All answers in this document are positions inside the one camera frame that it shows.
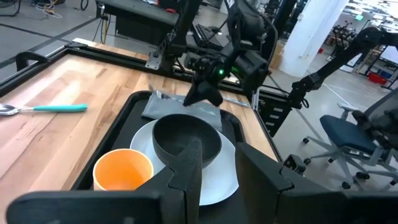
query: wooden tabletop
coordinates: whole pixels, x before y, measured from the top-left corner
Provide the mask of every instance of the wooden tabletop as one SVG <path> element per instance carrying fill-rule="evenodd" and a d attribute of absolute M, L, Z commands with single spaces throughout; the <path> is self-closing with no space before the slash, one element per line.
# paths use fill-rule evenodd
<path fill-rule="evenodd" d="M 90 46 L 146 59 L 107 45 L 75 39 Z M 14 106 L 87 103 L 84 113 L 20 113 L 1 117 L 0 223 L 7 205 L 26 192 L 69 190 L 88 159 L 134 92 L 155 88 L 185 95 L 187 82 L 109 63 L 66 55 L 0 99 Z M 248 102 L 242 95 L 222 95 Z M 239 118 L 246 141 L 265 155 L 276 156 L 250 108 L 224 102 L 221 109 Z"/>

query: metal spoon head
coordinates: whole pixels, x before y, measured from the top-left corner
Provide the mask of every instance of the metal spoon head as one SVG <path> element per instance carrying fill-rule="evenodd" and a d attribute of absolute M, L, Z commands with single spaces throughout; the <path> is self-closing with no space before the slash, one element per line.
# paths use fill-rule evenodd
<path fill-rule="evenodd" d="M 0 104 L 0 116 L 10 116 L 16 113 L 18 113 L 17 108 L 11 105 Z"/>

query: teal spoon handle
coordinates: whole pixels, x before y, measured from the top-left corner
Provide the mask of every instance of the teal spoon handle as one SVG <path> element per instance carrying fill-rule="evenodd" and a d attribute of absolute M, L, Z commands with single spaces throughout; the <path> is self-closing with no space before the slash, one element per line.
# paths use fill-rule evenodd
<path fill-rule="evenodd" d="M 81 112 L 87 110 L 87 104 L 80 105 L 58 105 L 58 106 L 35 106 L 34 111 L 53 111 L 53 112 Z"/>

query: black bowl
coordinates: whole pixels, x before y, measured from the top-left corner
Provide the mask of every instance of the black bowl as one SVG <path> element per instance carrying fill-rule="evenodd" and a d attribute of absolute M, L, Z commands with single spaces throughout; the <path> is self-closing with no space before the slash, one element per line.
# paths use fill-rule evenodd
<path fill-rule="evenodd" d="M 206 121 L 186 114 L 171 114 L 156 121 L 152 142 L 159 159 L 165 164 L 187 147 L 202 148 L 202 168 L 221 151 L 221 138 Z"/>

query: orange cup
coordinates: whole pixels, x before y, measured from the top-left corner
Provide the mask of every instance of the orange cup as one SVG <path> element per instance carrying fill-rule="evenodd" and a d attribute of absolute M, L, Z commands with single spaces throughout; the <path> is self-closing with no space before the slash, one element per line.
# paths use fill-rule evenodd
<path fill-rule="evenodd" d="M 136 190 L 154 175 L 154 166 L 142 152 L 117 149 L 94 165 L 94 190 Z"/>

